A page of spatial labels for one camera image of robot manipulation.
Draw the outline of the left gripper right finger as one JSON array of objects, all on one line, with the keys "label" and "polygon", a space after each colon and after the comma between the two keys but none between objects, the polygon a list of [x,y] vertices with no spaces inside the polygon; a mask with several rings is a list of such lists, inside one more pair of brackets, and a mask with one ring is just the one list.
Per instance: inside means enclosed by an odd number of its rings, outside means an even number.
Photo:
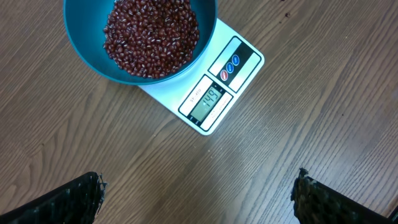
[{"label": "left gripper right finger", "polygon": [[294,215],[303,224],[383,224],[392,217],[382,216],[311,178],[300,169],[294,181],[290,200]]}]

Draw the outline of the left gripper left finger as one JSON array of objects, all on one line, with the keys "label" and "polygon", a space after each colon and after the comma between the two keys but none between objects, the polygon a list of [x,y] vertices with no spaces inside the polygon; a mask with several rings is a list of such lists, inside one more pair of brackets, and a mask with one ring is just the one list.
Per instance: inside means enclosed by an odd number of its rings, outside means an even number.
[{"label": "left gripper left finger", "polygon": [[107,183],[96,172],[76,179],[1,215],[1,223],[92,224],[98,214]]}]

